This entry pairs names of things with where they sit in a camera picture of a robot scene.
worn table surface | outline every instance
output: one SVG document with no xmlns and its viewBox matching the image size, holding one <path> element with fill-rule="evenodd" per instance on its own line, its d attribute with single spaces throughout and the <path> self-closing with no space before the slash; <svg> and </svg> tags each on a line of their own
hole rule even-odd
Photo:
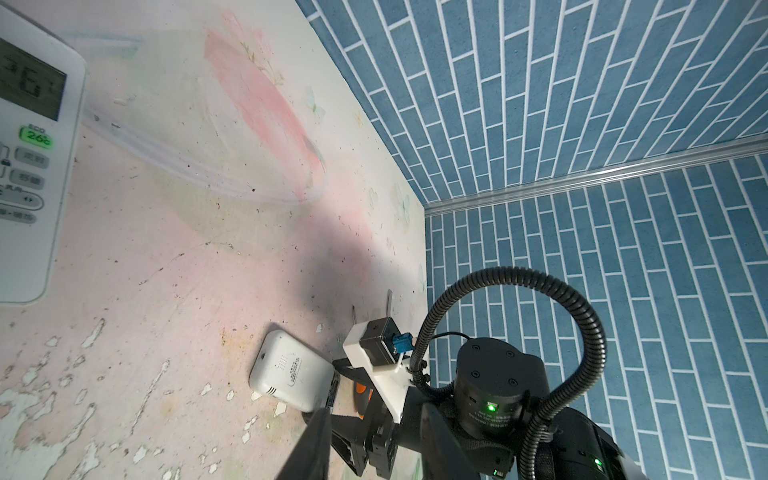
<svg viewBox="0 0 768 480">
<path fill-rule="evenodd" d="M 252 400 L 263 336 L 338 358 L 387 289 L 417 333 L 422 207 L 290 0 L 15 4 L 91 94 L 48 295 L 0 307 L 0 478 L 273 478 L 303 422 Z"/>
</svg>

blue brick wall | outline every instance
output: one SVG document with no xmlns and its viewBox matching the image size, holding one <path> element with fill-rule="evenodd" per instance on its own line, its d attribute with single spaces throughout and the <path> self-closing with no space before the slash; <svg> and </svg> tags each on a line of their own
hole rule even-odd
<svg viewBox="0 0 768 480">
<path fill-rule="evenodd" d="M 422 203 L 768 131 L 762 0 L 297 0 Z"/>
<path fill-rule="evenodd" d="M 653 480 L 768 478 L 767 170 L 746 157 L 428 217 L 429 304 L 487 266 L 566 279 L 609 335 L 603 379 L 572 406 Z M 527 289 L 476 292 L 447 329 L 541 356 L 553 387 L 581 358 L 572 319 Z M 432 344 L 440 385 L 461 344 Z"/>
</svg>

green button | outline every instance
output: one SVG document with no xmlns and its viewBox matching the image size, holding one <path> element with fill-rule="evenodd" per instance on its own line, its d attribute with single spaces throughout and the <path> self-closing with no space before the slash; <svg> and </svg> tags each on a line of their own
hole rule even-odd
<svg viewBox="0 0 768 480">
<path fill-rule="evenodd" d="M 53 138 L 50 138 L 46 134 L 41 134 L 38 131 L 32 130 L 30 127 L 22 127 L 18 132 L 18 137 L 23 141 L 33 145 L 37 145 L 41 148 L 51 150 L 53 148 Z"/>
</svg>

black cable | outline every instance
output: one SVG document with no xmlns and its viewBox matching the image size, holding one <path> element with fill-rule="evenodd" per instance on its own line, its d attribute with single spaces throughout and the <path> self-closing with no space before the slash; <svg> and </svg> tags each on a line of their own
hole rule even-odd
<svg viewBox="0 0 768 480">
<path fill-rule="evenodd" d="M 437 335 L 433 335 L 433 336 L 432 336 L 432 338 L 431 338 L 429 341 L 431 342 L 432 340 L 434 340 L 434 339 L 438 339 L 438 338 L 440 338 L 441 336 L 448 336 L 448 335 L 458 335 L 458 336 L 463 336 L 463 337 L 464 337 L 464 338 L 466 338 L 467 340 L 471 340 L 471 339 L 472 339 L 472 337 L 470 337 L 470 336 L 469 336 L 469 335 L 467 335 L 466 333 L 461 333 L 461 332 L 443 332 L 443 333 L 438 333 Z"/>
<path fill-rule="evenodd" d="M 478 270 L 464 276 L 443 292 L 429 309 L 419 330 L 411 357 L 410 371 L 415 385 L 427 396 L 440 399 L 450 396 L 453 392 L 453 382 L 447 386 L 433 388 L 427 385 L 422 373 L 426 367 L 423 358 L 437 325 L 463 296 L 491 285 L 525 286 L 560 303 L 576 321 L 584 341 L 584 357 L 578 368 L 539 403 L 525 431 L 518 453 L 518 476 L 521 480 L 534 480 L 536 451 L 547 424 L 569 403 L 589 390 L 600 379 L 605 369 L 607 355 L 605 331 L 600 318 L 587 299 L 562 280 L 519 266 L 495 266 Z"/>
</svg>

metal strip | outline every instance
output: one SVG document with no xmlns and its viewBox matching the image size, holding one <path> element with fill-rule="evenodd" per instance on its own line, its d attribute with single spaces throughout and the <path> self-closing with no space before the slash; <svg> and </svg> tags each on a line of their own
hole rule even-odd
<svg viewBox="0 0 768 480">
<path fill-rule="evenodd" d="M 711 164 L 732 158 L 748 157 L 768 152 L 768 134 L 739 138 L 722 144 L 691 148 L 673 154 L 659 155 L 645 161 L 632 161 L 626 164 L 611 165 L 597 170 L 587 170 L 563 177 L 549 178 L 525 185 L 515 185 L 466 197 L 453 198 L 426 204 L 424 216 L 447 214 L 469 208 L 503 204 L 513 200 L 559 194 L 576 188 L 592 187 L 643 175 L 658 174 L 679 168 Z"/>
</svg>

